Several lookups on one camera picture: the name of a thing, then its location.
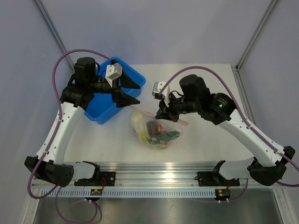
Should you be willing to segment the white green leek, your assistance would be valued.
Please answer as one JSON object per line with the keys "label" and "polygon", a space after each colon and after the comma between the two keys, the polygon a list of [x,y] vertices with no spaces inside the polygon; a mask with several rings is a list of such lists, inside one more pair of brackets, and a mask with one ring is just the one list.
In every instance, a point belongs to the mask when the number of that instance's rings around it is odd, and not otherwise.
{"label": "white green leek", "polygon": [[148,121],[155,120],[152,116],[146,115],[144,113],[134,111],[131,113],[131,125],[133,128],[133,131],[136,135],[136,137],[139,139],[139,141],[147,146],[155,147],[164,149],[167,148],[167,145],[153,145],[149,143],[150,135],[147,131],[146,123]]}

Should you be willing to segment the dark red onion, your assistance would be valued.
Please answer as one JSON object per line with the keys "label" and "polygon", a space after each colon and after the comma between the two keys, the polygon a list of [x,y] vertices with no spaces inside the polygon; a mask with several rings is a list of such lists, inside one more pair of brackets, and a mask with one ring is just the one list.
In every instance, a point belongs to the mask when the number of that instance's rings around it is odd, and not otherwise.
{"label": "dark red onion", "polygon": [[150,136],[159,135],[162,131],[161,123],[156,120],[148,121],[146,127]]}

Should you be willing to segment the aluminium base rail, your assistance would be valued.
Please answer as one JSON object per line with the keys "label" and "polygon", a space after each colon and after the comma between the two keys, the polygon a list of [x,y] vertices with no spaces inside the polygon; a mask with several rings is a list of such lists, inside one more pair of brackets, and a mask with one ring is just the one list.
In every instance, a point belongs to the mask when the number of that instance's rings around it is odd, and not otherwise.
{"label": "aluminium base rail", "polygon": [[[100,166],[101,171],[113,171],[116,173],[113,188],[179,188],[199,187],[195,176],[199,171],[212,171],[218,162],[94,162]],[[252,178],[238,178],[239,181],[253,180]],[[35,178],[34,185],[44,182]],[[66,187],[80,187],[70,182]]]}

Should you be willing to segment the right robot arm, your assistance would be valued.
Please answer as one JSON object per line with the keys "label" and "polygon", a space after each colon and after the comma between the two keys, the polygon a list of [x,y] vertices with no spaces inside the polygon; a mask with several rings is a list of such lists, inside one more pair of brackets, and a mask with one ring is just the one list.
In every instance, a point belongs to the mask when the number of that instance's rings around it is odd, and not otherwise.
{"label": "right robot arm", "polygon": [[201,176],[207,186],[225,186],[233,179],[252,178],[259,184],[271,186],[282,179],[286,163],[295,150],[276,144],[247,118],[242,118],[236,103],[224,93],[211,93],[203,78],[194,74],[182,78],[183,93],[177,98],[166,82],[156,82],[152,95],[158,99],[156,119],[177,122],[181,114],[197,113],[206,121],[233,135],[252,154],[242,161],[220,161],[208,174]]}

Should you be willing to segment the left aluminium frame post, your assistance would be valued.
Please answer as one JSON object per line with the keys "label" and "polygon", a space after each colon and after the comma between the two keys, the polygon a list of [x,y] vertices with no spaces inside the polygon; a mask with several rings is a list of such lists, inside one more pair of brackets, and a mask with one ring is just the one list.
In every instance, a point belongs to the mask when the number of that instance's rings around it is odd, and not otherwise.
{"label": "left aluminium frame post", "polygon": [[58,33],[58,31],[57,31],[57,29],[56,29],[56,27],[55,27],[55,25],[52,21],[52,18],[50,16],[49,12],[47,11],[43,1],[42,0],[33,0],[33,3],[35,4],[38,12],[40,13],[43,21],[45,22],[46,27],[49,30],[49,32],[51,33],[51,36],[53,37],[56,45],[58,46],[58,48],[60,50],[60,52],[62,54],[66,53],[67,49],[66,49],[66,47],[65,47],[65,45],[64,45],[64,43],[63,43],[63,41],[60,37],[60,35],[59,35],[59,33]]}

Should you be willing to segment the right side aluminium rail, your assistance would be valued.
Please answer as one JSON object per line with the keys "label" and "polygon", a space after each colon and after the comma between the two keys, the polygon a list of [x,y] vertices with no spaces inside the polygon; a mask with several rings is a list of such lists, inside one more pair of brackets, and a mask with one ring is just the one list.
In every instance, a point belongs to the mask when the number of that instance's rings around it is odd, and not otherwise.
{"label": "right side aluminium rail", "polygon": [[235,78],[235,82],[238,88],[238,92],[241,98],[242,106],[243,106],[243,113],[244,115],[250,120],[251,124],[256,124],[255,118],[252,113],[252,109],[249,103],[248,94],[245,88],[245,84],[242,80],[240,72],[237,70],[235,66],[232,66],[232,72]]}

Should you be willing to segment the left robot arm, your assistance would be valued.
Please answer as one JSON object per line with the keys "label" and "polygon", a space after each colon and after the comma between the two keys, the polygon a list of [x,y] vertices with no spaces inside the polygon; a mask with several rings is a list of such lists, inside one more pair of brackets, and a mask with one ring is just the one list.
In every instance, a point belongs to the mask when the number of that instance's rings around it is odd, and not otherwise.
{"label": "left robot arm", "polygon": [[32,176],[60,187],[72,181],[80,186],[102,183],[100,166],[83,161],[65,163],[65,153],[78,120],[84,115],[95,94],[109,94],[118,108],[136,105],[140,101],[126,94],[125,88],[140,89],[117,60],[110,60],[105,75],[99,76],[100,66],[94,58],[82,57],[74,65],[67,86],[59,98],[59,109],[43,146],[35,156],[28,156],[24,165]]}

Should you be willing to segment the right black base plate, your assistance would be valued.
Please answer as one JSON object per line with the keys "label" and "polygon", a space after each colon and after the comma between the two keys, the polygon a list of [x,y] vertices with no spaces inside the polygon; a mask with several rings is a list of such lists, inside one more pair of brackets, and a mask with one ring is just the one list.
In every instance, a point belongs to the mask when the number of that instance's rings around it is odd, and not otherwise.
{"label": "right black base plate", "polygon": [[197,172],[195,180],[198,181],[200,187],[238,187],[240,186],[239,179],[226,180],[220,174],[212,171]]}

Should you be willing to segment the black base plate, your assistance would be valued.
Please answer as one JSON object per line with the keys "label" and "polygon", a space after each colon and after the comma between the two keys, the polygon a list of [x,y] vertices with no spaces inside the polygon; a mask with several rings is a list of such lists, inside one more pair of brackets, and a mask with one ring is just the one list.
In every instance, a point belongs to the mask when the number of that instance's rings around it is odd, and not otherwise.
{"label": "black base plate", "polygon": [[198,181],[200,187],[238,187],[240,186],[239,179],[226,180],[220,174],[212,171],[197,172],[195,180]]}
{"label": "black base plate", "polygon": [[79,179],[75,181],[75,186],[80,187],[113,187],[115,185],[116,173],[113,171],[100,171],[90,179]]}

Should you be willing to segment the green cucumber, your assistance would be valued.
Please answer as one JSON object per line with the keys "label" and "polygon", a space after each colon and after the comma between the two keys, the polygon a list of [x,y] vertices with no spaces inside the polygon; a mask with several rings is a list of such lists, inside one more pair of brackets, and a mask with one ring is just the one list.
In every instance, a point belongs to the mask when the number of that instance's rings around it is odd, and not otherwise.
{"label": "green cucumber", "polygon": [[178,131],[169,131],[169,132],[162,132],[156,135],[153,135],[149,139],[149,143],[153,145],[167,145],[170,141],[178,138],[180,136],[180,132]]}

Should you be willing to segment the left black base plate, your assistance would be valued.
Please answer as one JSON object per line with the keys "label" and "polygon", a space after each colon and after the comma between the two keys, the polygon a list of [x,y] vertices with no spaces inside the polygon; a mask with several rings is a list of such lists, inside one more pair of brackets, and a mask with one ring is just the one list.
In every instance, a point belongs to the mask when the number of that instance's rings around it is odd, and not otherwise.
{"label": "left black base plate", "polygon": [[113,187],[115,185],[116,173],[113,171],[100,171],[90,179],[79,179],[75,181],[75,186],[80,187]]}

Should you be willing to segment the clear pink-dotted zip bag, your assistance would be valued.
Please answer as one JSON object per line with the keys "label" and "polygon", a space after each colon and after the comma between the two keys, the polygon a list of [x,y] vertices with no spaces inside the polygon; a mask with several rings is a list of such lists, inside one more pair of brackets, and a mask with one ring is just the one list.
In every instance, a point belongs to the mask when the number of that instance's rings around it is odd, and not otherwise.
{"label": "clear pink-dotted zip bag", "polygon": [[179,119],[172,122],[156,119],[155,114],[141,108],[130,106],[131,125],[139,141],[145,145],[165,149],[184,133],[184,128],[189,125],[187,121]]}

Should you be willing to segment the aluminium frame post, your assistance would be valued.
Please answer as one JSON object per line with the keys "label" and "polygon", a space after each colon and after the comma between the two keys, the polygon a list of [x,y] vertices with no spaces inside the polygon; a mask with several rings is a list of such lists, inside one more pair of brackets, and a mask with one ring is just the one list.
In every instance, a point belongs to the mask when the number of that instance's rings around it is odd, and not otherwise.
{"label": "aluminium frame post", "polygon": [[271,0],[269,5],[267,6],[262,18],[260,19],[257,27],[255,28],[253,35],[251,36],[245,50],[243,51],[241,58],[239,59],[238,63],[236,64],[235,68],[239,72],[246,62],[247,58],[249,57],[252,49],[254,48],[255,44],[257,43],[260,35],[262,34],[263,30],[265,29],[270,17],[274,13],[276,7],[279,4],[279,0]]}
{"label": "aluminium frame post", "polygon": [[62,54],[66,53],[67,49],[66,49],[66,47],[65,47],[65,45],[64,45],[64,43],[63,43],[63,41],[60,37],[60,35],[59,35],[59,33],[58,33],[58,31],[57,31],[57,29],[56,29],[56,27],[55,27],[55,25],[52,21],[52,18],[50,16],[49,12],[47,11],[43,1],[42,0],[33,0],[33,3],[35,4],[38,12],[40,13],[43,21],[45,22],[46,27],[49,30],[49,32],[51,33],[51,36],[53,37],[56,45],[58,46],[58,48],[60,50],[60,52]]}

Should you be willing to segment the right aluminium frame post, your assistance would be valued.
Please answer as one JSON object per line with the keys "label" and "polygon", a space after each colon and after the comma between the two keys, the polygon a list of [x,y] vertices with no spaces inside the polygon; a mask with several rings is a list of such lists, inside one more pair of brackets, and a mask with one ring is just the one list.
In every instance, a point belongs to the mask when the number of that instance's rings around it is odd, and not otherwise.
{"label": "right aluminium frame post", "polygon": [[257,27],[255,28],[253,35],[251,36],[245,50],[243,51],[241,58],[239,59],[238,63],[236,64],[235,68],[239,72],[246,62],[247,58],[249,57],[252,49],[254,48],[255,44],[257,43],[260,35],[262,34],[263,30],[265,29],[270,17],[274,13],[276,7],[279,4],[279,0],[271,0],[269,5],[267,6],[262,18],[260,19]]}

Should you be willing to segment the blue plastic bin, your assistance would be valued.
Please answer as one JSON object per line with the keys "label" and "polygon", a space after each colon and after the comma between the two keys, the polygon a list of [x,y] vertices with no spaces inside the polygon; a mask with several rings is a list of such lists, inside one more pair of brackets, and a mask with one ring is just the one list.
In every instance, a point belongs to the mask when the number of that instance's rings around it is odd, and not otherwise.
{"label": "blue plastic bin", "polygon": [[106,67],[115,63],[123,66],[127,75],[140,85],[141,89],[120,88],[126,94],[137,99],[141,94],[142,86],[145,84],[145,78],[137,71],[118,58],[98,64],[92,57],[81,57],[75,63],[74,73],[67,87],[63,90],[60,98],[61,103],[68,102],[73,107],[79,107],[91,121],[96,121],[101,125],[105,124],[123,107],[116,107],[111,94],[95,93],[92,89],[92,83],[105,79]]}

